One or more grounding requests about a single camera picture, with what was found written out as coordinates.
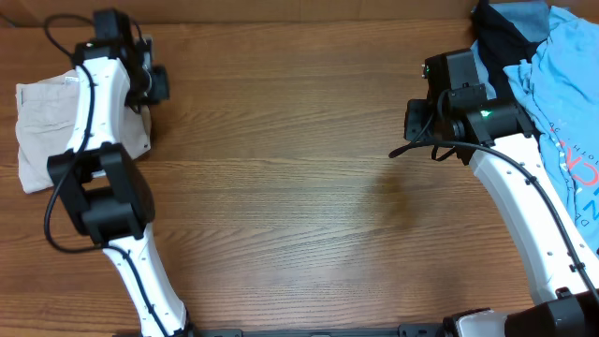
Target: black bracket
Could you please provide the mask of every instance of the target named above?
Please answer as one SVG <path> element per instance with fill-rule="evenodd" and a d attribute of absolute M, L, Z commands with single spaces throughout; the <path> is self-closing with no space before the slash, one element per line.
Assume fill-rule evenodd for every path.
<path fill-rule="evenodd" d="M 48 173 L 54 185 L 68 172 L 74 156 L 68 151 L 48 158 Z M 106 172 L 110 185 L 86 190 L 83 184 L 101 170 Z M 84 152 L 66 175 L 59 196 L 77 231 L 89 235 L 94 243 L 129 235 L 141 239 L 155 216 L 150 186 L 118 143 L 104 143 L 97 150 Z"/>
<path fill-rule="evenodd" d="M 412 141 L 431 118 L 432 123 L 420 140 L 458 140 L 493 146 L 500 137 L 533 134 L 530 118 L 515 100 L 487 100 L 471 50 L 426 59 L 423 77 L 429 82 L 429 92 L 426 100 L 408 101 L 403 133 L 406 140 Z M 458 148 L 456 153 L 468 165 L 474 150 Z"/>
<path fill-rule="evenodd" d="M 94 12 L 94 26 L 95 38 L 75 46 L 73 66 L 99 57 L 118 58 L 130 79 L 127 106 L 153 105 L 169 98 L 166 69 L 152 66 L 152 41 L 142 39 L 134 43 L 131 21 L 126 14 L 113 8 L 98 10 Z"/>
<path fill-rule="evenodd" d="M 445 331 L 448 331 L 449 333 L 451 333 L 449 336 L 459 336 L 458 335 L 458 322 L 460 321 L 460 318 L 467 316 L 467 315 L 473 315 L 476 313 L 484 313 L 486 311 L 490 311 L 490 308 L 481 308 L 481 309 L 473 309 L 473 310 L 468 310 L 459 314 L 455 314 L 455 315 L 451 315 L 449 317 L 445 317 L 443 318 L 443 326 Z"/>
<path fill-rule="evenodd" d="M 173 337 L 397 337 L 396 329 L 332 329 L 332 330 L 272 330 L 241 331 L 231 330 L 186 330 Z M 142 337 L 140 335 L 118 335 L 114 337 Z"/>
<path fill-rule="evenodd" d="M 520 313 L 508 315 L 505 336 L 596 336 L 597 306 L 590 292 L 560 296 Z"/>
<path fill-rule="evenodd" d="M 401 324 L 397 335 L 399 337 L 436 337 L 443 330 L 441 323 Z"/>

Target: light blue t-shirt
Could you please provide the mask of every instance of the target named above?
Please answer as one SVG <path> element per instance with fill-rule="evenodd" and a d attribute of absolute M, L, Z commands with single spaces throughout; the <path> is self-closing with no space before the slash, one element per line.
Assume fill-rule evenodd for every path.
<path fill-rule="evenodd" d="M 507 66 L 516 100 L 541 132 L 545 169 L 578 231 L 599 248 L 599 26 L 549 12 L 549 36 L 529 64 Z"/>

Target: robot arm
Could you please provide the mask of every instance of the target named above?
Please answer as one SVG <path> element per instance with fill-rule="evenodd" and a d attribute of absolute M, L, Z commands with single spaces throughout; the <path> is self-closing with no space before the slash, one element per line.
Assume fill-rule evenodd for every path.
<path fill-rule="evenodd" d="M 459 143 L 452 151 L 464 165 L 471 166 L 495 201 L 519 250 L 535 304 L 521 313 L 483 309 L 453 315 L 436 331 L 462 337 L 596 335 L 599 328 L 592 317 L 599 307 L 589 284 L 599 284 L 599 261 L 549 181 L 530 120 L 513 100 L 487 100 L 470 50 L 434 56 L 423 67 L 429 98 L 411 100 L 405 117 L 404 137 L 412 143 L 389 156 L 419 145 Z M 520 169 L 532 176 L 525 177 Z M 549 204 L 530 179 L 545 191 Z M 557 212 L 565 233 L 556 226 L 549 206 Z M 566 242 L 573 248 L 568 249 Z M 576 256 L 582 263 L 574 262 Z"/>
<path fill-rule="evenodd" d="M 152 68 L 151 40 L 133 44 L 128 18 L 115 10 L 95 13 L 96 39 L 81 43 L 73 62 L 80 98 L 66 153 L 49 158 L 54 184 L 67 174 L 59 196 L 81 235 L 88 235 L 121 274 L 139 314 L 143 336 L 191 336 L 183 302 L 170 285 L 153 239 L 150 188 L 120 144 L 125 105 L 153 104 L 168 98 L 166 72 Z M 92 104 L 93 120 L 85 152 L 68 171 L 80 148 Z M 110 186 L 85 190 L 83 183 L 106 175 Z"/>

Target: wire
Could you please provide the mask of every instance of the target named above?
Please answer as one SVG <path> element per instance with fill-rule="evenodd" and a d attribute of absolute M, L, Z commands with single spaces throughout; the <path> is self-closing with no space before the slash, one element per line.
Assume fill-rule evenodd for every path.
<path fill-rule="evenodd" d="M 442 113 L 441 109 L 443 108 L 443 96 L 446 95 L 448 92 L 449 92 L 449 89 L 444 89 L 444 91 L 442 91 L 441 94 L 439 94 L 439 99 L 437 100 L 437 115 L 438 116 L 441 116 L 441 113 Z M 410 142 L 419 141 L 420 138 L 424 135 L 424 133 L 429 130 L 429 127 L 431 126 L 431 123 L 434 119 L 435 119 L 435 114 L 431 113 L 431 116 L 429 117 L 427 122 L 424 124 L 424 126 L 422 126 L 422 129 L 420 130 L 420 132 L 418 132 L 418 134 Z"/>
<path fill-rule="evenodd" d="M 46 21 L 44 21 L 44 32 L 46 33 L 46 37 L 48 38 L 48 40 L 51 42 L 51 44 L 53 44 L 56 48 L 58 48 L 58 50 L 60 50 L 62 53 L 64 53 L 66 56 L 68 56 L 69 60 L 71 60 L 71 62 L 72 62 L 72 58 L 73 58 L 72 53 L 69 52 L 67 49 L 65 49 L 60 43 L 58 43 L 52 37 L 52 35 L 50 33 L 50 24 L 54 20 L 64 19 L 64 18 L 81 20 L 84 22 L 88 22 L 91 25 L 94 25 L 94 23 L 87 18 L 78 16 L 78 15 L 73 15 L 73 14 L 56 14 L 56 15 L 50 16 L 48 19 L 46 19 Z M 139 28 L 139 25 L 136 22 L 134 22 L 134 24 L 138 28 L 139 37 L 141 37 L 141 29 Z M 66 172 L 63 175 L 63 177 L 60 179 L 58 184 L 54 186 L 54 191 L 52 192 L 52 194 L 50 196 L 50 200 L 48 201 L 48 206 L 46 207 L 46 213 L 44 215 L 44 235 L 46 236 L 46 240 L 48 241 L 48 243 L 54 249 L 56 249 L 57 251 L 62 252 L 62 253 L 80 254 L 80 253 L 87 253 L 87 252 L 92 252 L 92 251 L 96 251 L 96 250 L 100 250 L 100 249 L 111 249 L 111 250 L 119 252 L 123 256 L 123 259 L 127 261 L 129 267 L 131 268 L 131 271 L 133 272 L 135 280 L 138 284 L 139 293 L 141 294 L 141 297 L 143 298 L 143 301 L 145 303 L 146 308 L 148 309 L 148 312 L 150 313 L 150 315 L 152 315 L 154 321 L 156 322 L 156 325 L 158 326 L 158 328 L 160 329 L 162 334 L 165 337 L 168 337 L 168 332 L 165 329 L 165 326 L 163 325 L 160 318 L 158 318 L 158 315 L 156 314 L 155 310 L 153 309 L 153 305 L 150 302 L 150 299 L 148 298 L 148 295 L 145 291 L 143 283 L 141 282 L 141 277 L 139 276 L 138 269 L 136 268 L 135 264 L 133 263 L 131 256 L 129 256 L 129 254 L 125 250 L 123 250 L 119 247 L 110 246 L 108 244 L 105 244 L 105 245 L 97 244 L 97 245 L 93 245 L 93 246 L 89 246 L 89 247 L 82 247 L 82 248 L 65 248 L 65 247 L 61 246 L 60 244 L 58 244 L 58 242 L 56 242 L 51 235 L 50 219 L 51 219 L 52 210 L 54 208 L 54 205 L 56 204 L 56 199 L 58 199 L 60 190 L 63 187 L 63 185 L 65 184 L 67 176 L 72 172 L 75 165 L 79 161 L 81 155 L 83 154 L 83 152 L 85 152 L 85 148 L 87 147 L 87 143 L 89 142 L 89 138 L 91 137 L 91 133 L 92 133 L 92 122 L 94 120 L 94 106 L 95 106 L 94 78 L 92 77 L 92 74 L 89 72 L 89 70 L 87 69 L 86 66 L 81 64 L 81 65 L 79 65 L 79 67 L 85 73 L 85 76 L 87 77 L 87 80 L 90 83 L 89 84 L 90 108 L 87 113 L 87 122 L 85 125 L 85 131 L 83 132 L 83 140 L 81 141 L 81 146 L 77 150 L 77 152 L 75 153 L 75 155 L 73 156 L 71 161 L 68 163 L 68 166 L 66 167 Z"/>
<path fill-rule="evenodd" d="M 146 40 L 143 39 L 143 34 L 141 33 L 141 28 L 139 28 L 139 23 L 137 21 L 135 21 L 134 19 L 132 19 L 131 17 L 129 17 L 129 20 L 133 23 L 135 28 L 138 30 L 139 41 L 141 41 L 141 42 L 143 42 L 143 44 L 147 45 Z"/>
<path fill-rule="evenodd" d="M 94 25 L 94 22 L 85 17 L 82 17 L 81 15 L 76 14 L 54 14 L 50 15 L 44 21 L 44 33 L 46 33 L 46 37 L 48 38 L 50 43 L 54 45 L 54 47 L 58 48 L 59 51 L 62 51 L 66 56 L 68 56 L 70 60 L 73 58 L 73 54 L 69 52 L 65 47 L 63 47 L 60 43 L 58 43 L 58 41 L 56 41 L 54 37 L 52 37 L 52 35 L 50 34 L 50 24 L 58 19 L 75 19 L 81 22 L 89 23 L 91 25 Z"/>
<path fill-rule="evenodd" d="M 591 279 L 589 278 L 589 275 L 585 271 L 584 264 L 582 264 L 580 262 L 580 258 L 578 257 L 577 251 L 574 248 L 572 241 L 570 240 L 570 236 L 568 235 L 568 232 L 566 231 L 565 226 L 563 225 L 562 219 L 558 215 L 558 211 L 555 209 L 555 206 L 553 206 L 551 199 L 549 198 L 549 196 L 547 195 L 547 193 L 541 186 L 541 183 L 538 182 L 536 177 L 534 177 L 531 174 L 531 172 L 529 172 L 527 169 L 525 169 L 522 165 L 520 165 L 514 159 L 510 158 L 508 155 L 502 154 L 501 152 L 499 152 L 497 150 L 493 150 L 491 148 L 488 148 L 488 147 L 485 147 L 482 145 L 471 144 L 471 143 L 467 143 L 467 142 L 463 142 L 463 141 L 455 141 L 455 140 L 436 140 L 435 139 L 435 140 L 420 141 L 418 143 L 411 142 L 407 145 L 404 145 L 398 149 L 393 150 L 389 154 L 389 158 L 395 158 L 395 157 L 405 153 L 408 150 L 419 148 L 419 147 L 425 147 L 425 146 L 453 147 L 453 148 L 462 148 L 462 149 L 478 150 L 478 151 L 486 152 L 488 154 L 493 154 L 493 155 L 503 159 L 505 162 L 507 162 L 508 164 L 513 166 L 520 173 L 522 173 L 522 175 L 524 175 L 524 177 L 526 178 L 527 183 L 530 183 L 532 186 L 534 186 L 534 188 L 536 189 L 538 194 L 541 196 L 541 199 L 543 199 L 543 201 L 545 201 L 545 204 L 547 205 L 549 212 L 551 213 L 551 216 L 553 217 L 553 220 L 555 221 L 555 225 L 557 226 L 558 230 L 560 231 L 560 234 L 562 235 L 563 243 L 565 244 L 565 246 L 568 250 L 568 253 L 570 254 L 570 257 L 572 258 L 572 262 L 574 263 L 574 268 L 576 268 L 576 271 L 578 271 L 578 273 L 580 274 L 580 278 L 582 279 L 582 282 L 589 289 L 592 296 L 594 297 L 595 302 L 599 306 L 599 294 L 597 293 L 597 289 L 594 287 Z"/>
<path fill-rule="evenodd" d="M 435 145 L 432 148 L 431 159 L 434 160 L 434 161 L 442 162 L 442 161 L 448 159 L 452 154 L 454 154 L 456 152 L 456 148 L 455 147 L 451 148 L 451 150 L 449 150 L 446 153 L 442 154 L 438 158 L 437 158 L 437 151 L 439 151 L 439 147 Z"/>
<path fill-rule="evenodd" d="M 95 90 L 94 90 L 94 79 L 92 78 L 92 74 L 84 65 L 80 65 L 81 70 L 87 76 L 87 80 L 90 82 L 90 109 L 87 112 L 87 124 L 85 126 L 85 131 L 83 132 L 83 141 L 81 142 L 80 148 L 75 153 L 73 159 L 68 163 L 68 167 L 66 167 L 66 172 L 63 177 L 58 181 L 58 184 L 54 186 L 54 191 L 50 196 L 50 201 L 48 201 L 48 206 L 46 207 L 46 214 L 44 215 L 44 234 L 46 235 L 46 240 L 50 243 L 52 247 L 54 247 L 57 251 L 67 253 L 67 254 L 77 254 L 77 253 L 85 253 L 91 252 L 97 249 L 100 249 L 100 246 L 91 246 L 84 248 L 65 248 L 58 244 L 51 235 L 50 232 L 50 217 L 52 214 L 52 210 L 54 208 L 54 204 L 56 203 L 56 199 L 58 199 L 58 195 L 60 193 L 63 184 L 66 181 L 66 177 L 71 173 L 75 164 L 81 157 L 81 154 L 85 151 L 85 147 L 87 146 L 87 142 L 90 139 L 91 131 L 92 131 L 92 120 L 94 119 L 94 104 L 95 104 Z"/>
<path fill-rule="evenodd" d="M 0 19 L 4 20 L 6 23 L 8 23 L 8 26 L 10 26 L 10 28 L 17 28 L 17 23 L 15 23 L 13 20 L 9 19 L 6 15 L 0 13 Z"/>

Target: wooden table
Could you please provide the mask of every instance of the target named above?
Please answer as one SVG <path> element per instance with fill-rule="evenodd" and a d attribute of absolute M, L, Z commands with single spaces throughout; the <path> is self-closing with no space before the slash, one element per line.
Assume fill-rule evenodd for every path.
<path fill-rule="evenodd" d="M 518 252 L 469 168 L 404 144 L 420 64 L 468 21 L 143 27 L 167 66 L 153 108 L 158 251 L 202 328 L 393 327 L 532 305 Z M 67 45 L 92 34 L 60 28 Z M 0 335 L 109 336 L 138 318 L 99 253 L 44 240 L 50 191 L 18 178 L 15 84 L 67 71 L 40 29 L 0 30 Z M 53 231 L 79 238 L 62 204 Z"/>

